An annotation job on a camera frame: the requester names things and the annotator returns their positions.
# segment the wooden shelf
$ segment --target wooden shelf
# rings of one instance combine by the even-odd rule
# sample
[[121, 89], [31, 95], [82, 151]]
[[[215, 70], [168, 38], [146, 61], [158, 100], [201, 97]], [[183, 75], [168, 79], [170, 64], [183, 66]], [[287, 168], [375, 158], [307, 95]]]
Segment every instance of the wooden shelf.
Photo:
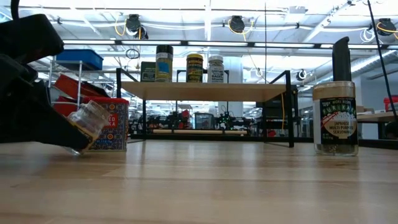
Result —
[[285, 91], [278, 84], [141, 83], [122, 82], [122, 88], [143, 100], [265, 102]]
[[376, 113], [376, 114], [362, 114], [358, 115], [357, 120], [359, 122], [390, 122], [394, 121], [394, 114], [392, 111], [387, 113]]

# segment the white column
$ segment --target white column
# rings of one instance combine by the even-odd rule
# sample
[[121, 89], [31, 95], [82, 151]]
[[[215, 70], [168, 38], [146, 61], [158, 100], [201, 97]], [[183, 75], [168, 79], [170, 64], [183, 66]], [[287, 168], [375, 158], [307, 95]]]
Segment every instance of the white column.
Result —
[[[241, 57], [224, 57], [224, 70], [229, 70], [229, 83], [243, 82], [243, 65]], [[224, 83], [227, 83], [227, 76], [224, 75]], [[225, 110], [226, 102], [218, 102], [218, 115]], [[235, 117], [243, 115], [243, 102], [229, 102], [229, 112]]]

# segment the ceiling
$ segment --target ceiling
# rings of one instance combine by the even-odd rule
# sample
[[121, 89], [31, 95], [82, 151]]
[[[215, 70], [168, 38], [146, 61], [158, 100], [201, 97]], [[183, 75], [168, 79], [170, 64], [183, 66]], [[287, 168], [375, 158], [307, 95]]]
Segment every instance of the ceiling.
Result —
[[[245, 31], [248, 31], [245, 38], [248, 42], [333, 44], [348, 36], [351, 44], [375, 44], [374, 39], [364, 42], [363, 38], [364, 30], [371, 23], [368, 6], [365, 5], [365, 1], [352, 2], [352, 5], [349, 5], [347, 0], [270, 0], [265, 8], [265, 2], [259, 0], [21, 0], [20, 16], [38, 13], [47, 15], [62, 39], [134, 39], [127, 34], [118, 35], [114, 25], [117, 23], [116, 28], [122, 32], [124, 20], [128, 15], [139, 14], [150, 40], [244, 42], [242, 35], [234, 34], [228, 28], [231, 16], [238, 15], [242, 16], [245, 22]], [[0, 0], [2, 22], [8, 20], [11, 15], [9, 3], [10, 0]], [[372, 3], [376, 20], [390, 18], [398, 26], [396, 0], [372, 0]], [[393, 35], [380, 36], [380, 40], [383, 43], [397, 41]], [[139, 61], [125, 57], [124, 52], [131, 46], [66, 45], [65, 48], [95, 50], [104, 57], [106, 70], [114, 70], [121, 64], [123, 67], [127, 66], [130, 71], [137, 71], [136, 65], [140, 61], [155, 60], [154, 46], [142, 46], [142, 57]], [[266, 62], [264, 49], [181, 46], [175, 47], [174, 69], [185, 68], [185, 56], [191, 52], [203, 54], [205, 65], [208, 54], [242, 57], [246, 70], [258, 67], [264, 72], [266, 69], [268, 81], [283, 70], [293, 70], [294, 73], [304, 69], [310, 73], [322, 65], [331, 65], [328, 64], [331, 61], [331, 50], [268, 49]], [[351, 59], [370, 57], [376, 53], [375, 50], [352, 50]], [[390, 70], [397, 68], [396, 63], [387, 66]], [[367, 75], [379, 72], [377, 68]], [[261, 80], [262, 78], [255, 74], [246, 79], [252, 83]]]

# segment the yellow cable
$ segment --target yellow cable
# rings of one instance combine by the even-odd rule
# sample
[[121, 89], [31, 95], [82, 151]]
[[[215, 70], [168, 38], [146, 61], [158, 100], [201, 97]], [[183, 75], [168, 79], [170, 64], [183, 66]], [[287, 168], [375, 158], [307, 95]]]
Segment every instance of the yellow cable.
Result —
[[285, 127], [285, 105], [284, 105], [284, 95], [281, 94], [281, 96], [282, 96], [282, 131], [283, 131]]
[[232, 33], [234, 33], [234, 34], [243, 35], [243, 39], [244, 39], [244, 41], [246, 41], [246, 36], [245, 36], [245, 35], [248, 34], [248, 33], [252, 30], [253, 24], [254, 24], [254, 21], [251, 21], [250, 29], [249, 29], [247, 32], [238, 33], [238, 32], [235, 32], [235, 31], [233, 31], [233, 30], [231, 29], [231, 19], [230, 19], [230, 20], [228, 21], [228, 28], [229, 28], [230, 31], [232, 31]]
[[380, 24], [381, 24], [381, 22], [379, 22], [379, 23], [376, 25], [376, 27], [377, 27], [379, 30], [382, 30], [382, 31], [384, 31], [384, 32], [392, 32], [392, 33], [394, 33], [394, 36], [396, 37], [396, 39], [398, 39], [398, 35], [397, 35], [398, 31], [396, 31], [396, 30], [387, 30], [387, 29], [380, 28]]
[[126, 22], [127, 22], [127, 19], [124, 20], [123, 33], [120, 34], [119, 31], [118, 31], [118, 27], [117, 27], [117, 25], [116, 25], [116, 24], [118, 24], [118, 18], [119, 18], [119, 16], [116, 18], [116, 21], [115, 21], [115, 23], [114, 23], [114, 30], [116, 31], [116, 33], [117, 33], [119, 36], [124, 36], [124, 34], [126, 33]]

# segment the jar lid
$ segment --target jar lid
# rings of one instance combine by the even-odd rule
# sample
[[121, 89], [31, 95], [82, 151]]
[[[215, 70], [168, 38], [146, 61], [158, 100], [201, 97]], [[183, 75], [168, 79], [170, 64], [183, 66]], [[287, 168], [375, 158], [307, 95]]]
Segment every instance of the jar lid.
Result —
[[171, 45], [158, 45], [156, 47], [156, 53], [173, 54], [173, 47]]
[[187, 59], [188, 58], [200, 58], [200, 59], [203, 59], [203, 56], [200, 55], [200, 54], [190, 54], [190, 55], [187, 56]]
[[219, 56], [219, 55], [209, 57], [209, 61], [212, 61], [212, 60], [220, 60], [220, 61], [224, 62], [223, 57]]

